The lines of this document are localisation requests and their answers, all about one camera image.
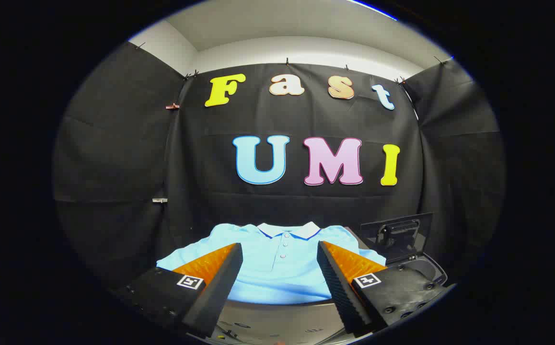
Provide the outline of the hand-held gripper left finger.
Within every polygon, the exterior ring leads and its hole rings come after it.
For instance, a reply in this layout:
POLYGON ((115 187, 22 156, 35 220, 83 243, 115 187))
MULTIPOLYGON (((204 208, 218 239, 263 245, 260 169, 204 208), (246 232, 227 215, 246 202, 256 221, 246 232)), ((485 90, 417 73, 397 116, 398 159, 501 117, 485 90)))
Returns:
POLYGON ((177 269, 149 269, 112 293, 169 332, 210 338, 242 263, 233 243, 177 269))

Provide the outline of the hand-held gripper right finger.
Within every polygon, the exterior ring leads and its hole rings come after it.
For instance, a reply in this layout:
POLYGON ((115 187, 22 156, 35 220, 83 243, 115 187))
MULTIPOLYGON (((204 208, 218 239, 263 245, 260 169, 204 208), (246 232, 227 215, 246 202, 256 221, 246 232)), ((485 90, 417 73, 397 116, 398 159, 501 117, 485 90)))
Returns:
POLYGON ((413 318, 451 290, 411 264, 383 266, 327 241, 317 262, 345 331, 356 336, 413 318))

